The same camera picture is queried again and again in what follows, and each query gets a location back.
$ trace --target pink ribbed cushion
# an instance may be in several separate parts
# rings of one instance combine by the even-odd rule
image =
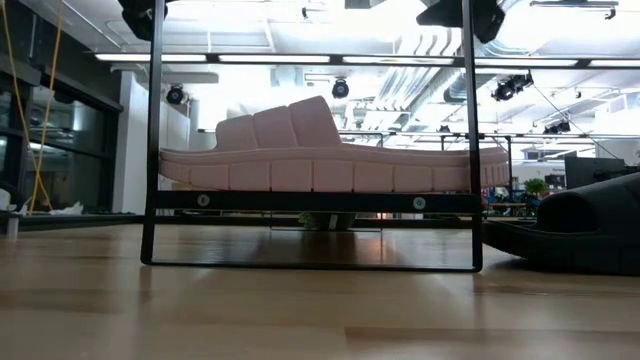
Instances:
[[[322,96],[289,105],[293,130],[302,147],[333,147],[342,144],[331,109]]]
[[[258,149],[253,116],[244,115],[219,122],[216,127],[216,139],[216,149],[220,151]]]
[[[291,125],[291,113],[286,106],[261,111],[253,115],[258,146],[262,149],[297,147],[296,134]]]

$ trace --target ceiling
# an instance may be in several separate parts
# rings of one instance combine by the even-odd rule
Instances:
[[[56,17],[56,1],[21,1],[50,21]],[[64,30],[91,50],[148,52],[148,43],[136,39],[122,21],[117,0],[64,2]],[[611,20],[605,19],[609,9],[539,8],[532,7],[529,0],[500,3],[507,14],[505,22],[496,40],[487,45],[476,44],[477,56],[640,54],[637,0],[619,0],[617,15]],[[309,9],[308,19],[302,17],[302,6]],[[462,39],[458,29],[415,25],[413,19],[425,8],[420,0],[386,0],[358,10],[345,9],[344,0],[183,0],[169,4],[164,51],[431,56],[459,53]],[[124,68],[137,71],[145,81],[139,67]],[[467,126],[464,98],[451,102],[443,97],[445,90],[459,82],[461,74],[457,69],[228,65],[164,68],[167,78],[189,74],[188,79],[193,79],[194,74],[212,73],[219,76],[217,84],[185,84],[186,88],[195,98],[224,98],[224,103],[230,109],[238,109],[238,113],[321,94],[331,102],[336,121],[344,128],[385,130],[399,126],[405,131],[435,131],[447,124],[452,131],[464,131]],[[537,89],[530,87],[510,101],[496,102],[491,92],[507,76],[508,73],[499,72],[477,75],[481,131],[541,133],[545,124],[562,119],[557,112],[560,109],[576,124],[582,124],[584,131],[610,133],[612,127],[606,122],[610,103],[626,93],[640,91],[638,71],[536,70],[532,76]],[[347,79],[347,99],[332,99],[330,92],[336,77]],[[365,115],[354,115],[358,112],[354,108],[358,107],[364,107]],[[401,120],[400,111],[372,111],[381,108],[406,111],[408,120],[407,116]],[[640,125],[616,128],[640,134]]]

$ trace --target black metal frame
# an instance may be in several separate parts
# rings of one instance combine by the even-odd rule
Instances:
[[[464,68],[475,73],[472,0],[463,3]],[[279,193],[234,191],[159,191],[159,115],[162,73],[162,43],[165,0],[155,0],[150,58],[149,121],[147,149],[147,194],[143,222],[140,260],[147,265],[288,268],[330,270],[395,270],[478,272],[482,269],[482,208],[480,202],[480,153],[477,121],[475,77],[467,76],[467,102],[469,112],[470,194],[358,194],[358,193]],[[208,59],[217,59],[210,54]],[[342,64],[350,66],[389,66],[376,64]],[[460,61],[453,66],[462,67]],[[388,212],[388,213],[453,213],[472,216],[472,263],[464,268],[433,268],[422,266],[384,266],[356,264],[292,264],[248,263],[220,261],[214,263],[186,263],[157,261],[153,257],[156,209],[215,209],[215,210],[273,210],[273,211],[326,211],[326,212]]]

